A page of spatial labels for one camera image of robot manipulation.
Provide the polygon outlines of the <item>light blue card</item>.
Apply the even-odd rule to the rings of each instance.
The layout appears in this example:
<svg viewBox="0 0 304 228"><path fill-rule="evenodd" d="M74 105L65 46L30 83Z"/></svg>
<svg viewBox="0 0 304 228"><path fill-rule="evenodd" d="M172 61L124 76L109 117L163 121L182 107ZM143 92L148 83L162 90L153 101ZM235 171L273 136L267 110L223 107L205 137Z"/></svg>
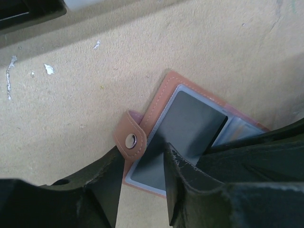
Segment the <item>light blue card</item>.
<svg viewBox="0 0 304 228"><path fill-rule="evenodd" d="M252 125L239 117L233 117L219 133L212 147L232 141L253 137L265 133L264 130Z"/></svg>

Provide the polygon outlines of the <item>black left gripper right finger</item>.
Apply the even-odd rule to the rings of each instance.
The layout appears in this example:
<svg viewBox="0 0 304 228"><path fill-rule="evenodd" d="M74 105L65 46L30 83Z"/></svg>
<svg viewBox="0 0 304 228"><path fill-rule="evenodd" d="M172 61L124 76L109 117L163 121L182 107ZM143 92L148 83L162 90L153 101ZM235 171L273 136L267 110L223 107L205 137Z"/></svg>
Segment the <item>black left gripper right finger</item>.
<svg viewBox="0 0 304 228"><path fill-rule="evenodd" d="M304 181L221 182L164 152L169 224L175 228L301 228Z"/></svg>

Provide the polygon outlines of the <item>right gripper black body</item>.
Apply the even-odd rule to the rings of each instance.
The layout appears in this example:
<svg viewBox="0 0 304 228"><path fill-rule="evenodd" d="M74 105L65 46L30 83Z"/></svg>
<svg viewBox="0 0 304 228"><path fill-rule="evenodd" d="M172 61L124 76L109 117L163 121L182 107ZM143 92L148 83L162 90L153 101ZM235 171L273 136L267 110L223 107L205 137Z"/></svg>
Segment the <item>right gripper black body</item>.
<svg viewBox="0 0 304 228"><path fill-rule="evenodd" d="M196 166L221 182L302 182L304 121L211 148Z"/></svg>

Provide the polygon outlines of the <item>pink leather card holder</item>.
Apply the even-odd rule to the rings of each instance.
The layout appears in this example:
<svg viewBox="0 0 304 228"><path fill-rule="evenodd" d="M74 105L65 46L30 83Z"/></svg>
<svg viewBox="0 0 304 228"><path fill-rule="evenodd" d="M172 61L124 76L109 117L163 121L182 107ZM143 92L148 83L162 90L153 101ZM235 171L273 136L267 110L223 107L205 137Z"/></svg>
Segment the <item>pink leather card holder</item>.
<svg viewBox="0 0 304 228"><path fill-rule="evenodd" d="M203 103L225 114L228 117L228 120L231 120L233 117L239 117L265 132L267 131L263 125L252 118L247 117L221 98L186 79L177 72L171 71L162 81L146 113L141 114L132 110L126 111L114 131L115 144L126 160L126 167L123 175L124 184L165 197L166 190L155 192L152 189L141 187L130 180L130 175L146 152L149 139L153 136L153 130L156 129L178 91L185 91L193 97L198 98Z"/></svg>

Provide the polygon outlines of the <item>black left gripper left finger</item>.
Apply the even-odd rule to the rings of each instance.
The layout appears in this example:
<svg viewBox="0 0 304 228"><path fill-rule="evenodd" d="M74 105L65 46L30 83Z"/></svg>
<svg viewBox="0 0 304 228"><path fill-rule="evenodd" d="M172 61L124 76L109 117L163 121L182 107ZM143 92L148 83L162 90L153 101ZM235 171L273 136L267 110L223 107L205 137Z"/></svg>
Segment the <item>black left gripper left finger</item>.
<svg viewBox="0 0 304 228"><path fill-rule="evenodd" d="M2 228L114 228L124 158L113 147L102 158L52 185L0 181Z"/></svg>

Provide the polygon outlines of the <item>black card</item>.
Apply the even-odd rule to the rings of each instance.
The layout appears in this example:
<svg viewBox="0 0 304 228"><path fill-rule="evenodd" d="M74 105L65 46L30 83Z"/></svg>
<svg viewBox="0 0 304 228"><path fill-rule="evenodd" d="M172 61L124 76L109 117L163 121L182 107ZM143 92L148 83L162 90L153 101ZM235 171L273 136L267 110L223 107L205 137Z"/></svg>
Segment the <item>black card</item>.
<svg viewBox="0 0 304 228"><path fill-rule="evenodd" d="M163 153L170 143L180 155L195 164L209 148L228 117L196 97L178 91L162 116L146 152L139 160L130 180L155 192L165 190Z"/></svg>

